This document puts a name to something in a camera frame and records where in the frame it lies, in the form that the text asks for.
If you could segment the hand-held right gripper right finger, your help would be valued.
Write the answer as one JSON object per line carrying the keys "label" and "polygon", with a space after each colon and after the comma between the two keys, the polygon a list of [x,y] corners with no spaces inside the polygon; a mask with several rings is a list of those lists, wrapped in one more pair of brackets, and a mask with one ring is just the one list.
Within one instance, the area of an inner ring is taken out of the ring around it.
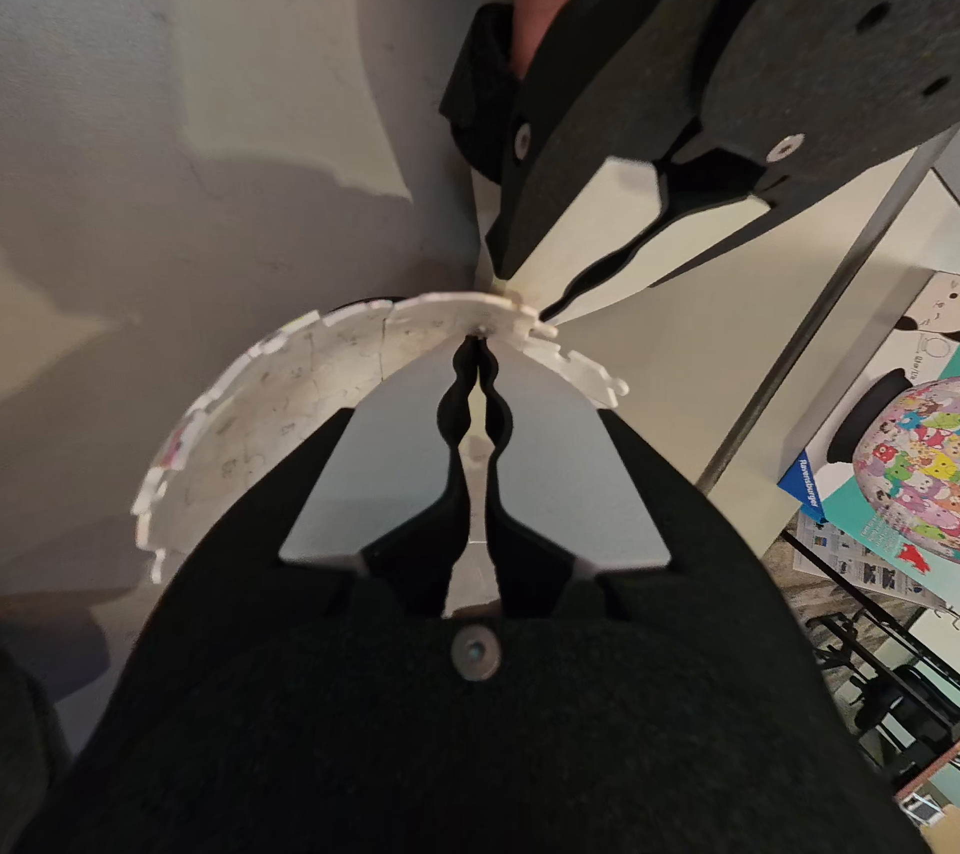
{"label": "hand-held right gripper right finger", "polygon": [[508,618],[547,618],[571,585],[671,564],[603,419],[618,399],[611,378],[554,345],[546,356],[500,338],[480,343],[493,442],[486,544]]}

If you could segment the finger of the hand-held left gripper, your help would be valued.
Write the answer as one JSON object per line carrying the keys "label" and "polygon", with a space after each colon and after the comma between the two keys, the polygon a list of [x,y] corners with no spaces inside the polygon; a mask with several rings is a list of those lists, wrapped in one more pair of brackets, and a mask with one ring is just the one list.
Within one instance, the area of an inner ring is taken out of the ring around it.
{"label": "finger of the hand-held left gripper", "polygon": [[495,293],[543,314],[570,285],[608,255],[629,246],[663,211],[661,177],[651,163],[608,158]]}
{"label": "finger of the hand-held left gripper", "polygon": [[720,147],[672,157],[644,192],[639,229],[574,274],[541,318],[562,324],[616,304],[752,225],[770,210],[757,193],[766,172]]}

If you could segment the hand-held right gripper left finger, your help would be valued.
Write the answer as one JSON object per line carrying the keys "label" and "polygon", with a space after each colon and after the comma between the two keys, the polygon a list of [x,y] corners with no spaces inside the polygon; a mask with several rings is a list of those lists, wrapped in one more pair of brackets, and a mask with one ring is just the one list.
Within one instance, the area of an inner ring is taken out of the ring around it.
{"label": "hand-held right gripper left finger", "polygon": [[377,579],[407,613],[442,615],[470,538],[459,447],[476,380],[473,336],[447,339],[383,380],[348,419],[280,560]]}

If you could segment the partly built white puzzle ball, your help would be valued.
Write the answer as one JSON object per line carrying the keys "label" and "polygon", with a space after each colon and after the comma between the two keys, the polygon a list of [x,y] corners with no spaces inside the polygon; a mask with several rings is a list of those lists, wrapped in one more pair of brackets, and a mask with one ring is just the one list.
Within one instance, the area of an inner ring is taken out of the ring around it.
{"label": "partly built white puzzle ball", "polygon": [[147,470],[130,513],[161,585],[253,485],[342,409],[454,336],[493,335],[552,370],[597,409],[625,380],[555,342],[534,308],[489,293],[427,293],[312,310],[242,353],[187,408]]}

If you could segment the colourful puzzle box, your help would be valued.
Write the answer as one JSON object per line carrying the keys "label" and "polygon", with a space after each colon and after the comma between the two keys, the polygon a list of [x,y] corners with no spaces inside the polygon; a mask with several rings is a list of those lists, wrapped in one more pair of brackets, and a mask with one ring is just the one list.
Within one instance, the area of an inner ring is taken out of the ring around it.
{"label": "colourful puzzle box", "polygon": [[959,560],[959,277],[931,275],[778,487],[933,592]]}

